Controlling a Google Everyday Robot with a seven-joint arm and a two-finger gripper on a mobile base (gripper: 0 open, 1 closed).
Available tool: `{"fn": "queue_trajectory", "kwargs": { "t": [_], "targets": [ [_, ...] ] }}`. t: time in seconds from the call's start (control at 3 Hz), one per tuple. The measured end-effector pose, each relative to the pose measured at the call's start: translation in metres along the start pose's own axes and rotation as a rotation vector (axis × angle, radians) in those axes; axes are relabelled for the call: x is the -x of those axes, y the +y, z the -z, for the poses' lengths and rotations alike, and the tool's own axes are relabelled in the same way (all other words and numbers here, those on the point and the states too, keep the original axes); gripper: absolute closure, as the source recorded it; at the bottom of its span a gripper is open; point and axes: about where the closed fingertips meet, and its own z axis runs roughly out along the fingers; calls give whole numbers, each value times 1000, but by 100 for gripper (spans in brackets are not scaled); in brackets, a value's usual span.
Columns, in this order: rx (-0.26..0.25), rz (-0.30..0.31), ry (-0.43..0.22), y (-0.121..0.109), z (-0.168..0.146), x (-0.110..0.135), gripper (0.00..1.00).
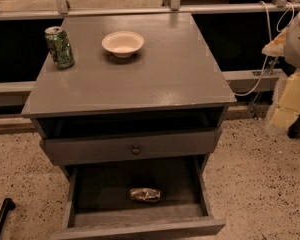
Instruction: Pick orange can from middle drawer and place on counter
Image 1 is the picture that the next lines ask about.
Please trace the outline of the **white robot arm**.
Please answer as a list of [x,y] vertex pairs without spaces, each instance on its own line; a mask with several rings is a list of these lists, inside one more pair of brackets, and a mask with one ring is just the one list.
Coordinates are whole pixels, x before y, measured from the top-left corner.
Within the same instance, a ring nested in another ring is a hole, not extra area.
[[300,68],[300,11],[288,27],[264,46],[262,53],[284,57],[288,64]]

